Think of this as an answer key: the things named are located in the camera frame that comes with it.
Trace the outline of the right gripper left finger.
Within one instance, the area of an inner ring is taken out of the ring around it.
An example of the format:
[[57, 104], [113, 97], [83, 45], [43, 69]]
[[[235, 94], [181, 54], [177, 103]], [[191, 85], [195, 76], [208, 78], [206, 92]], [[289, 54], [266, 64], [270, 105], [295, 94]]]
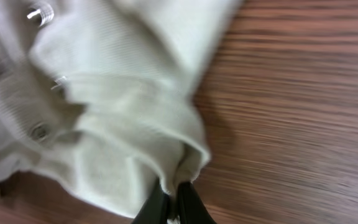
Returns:
[[131, 224], [167, 224], [170, 197], [161, 188], [159, 180]]

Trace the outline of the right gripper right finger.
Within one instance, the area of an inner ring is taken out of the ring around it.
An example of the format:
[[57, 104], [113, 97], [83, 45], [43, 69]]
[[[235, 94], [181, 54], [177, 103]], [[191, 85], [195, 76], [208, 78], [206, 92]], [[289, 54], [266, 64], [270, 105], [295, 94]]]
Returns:
[[181, 224], [217, 224], [191, 182], [178, 186], [177, 209]]

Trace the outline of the white and beige garment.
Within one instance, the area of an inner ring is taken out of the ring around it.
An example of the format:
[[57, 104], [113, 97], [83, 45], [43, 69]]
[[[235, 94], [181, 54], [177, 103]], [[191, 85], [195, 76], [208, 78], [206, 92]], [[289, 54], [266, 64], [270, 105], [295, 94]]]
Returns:
[[0, 183], [133, 218], [210, 161], [192, 103], [239, 1], [0, 1]]

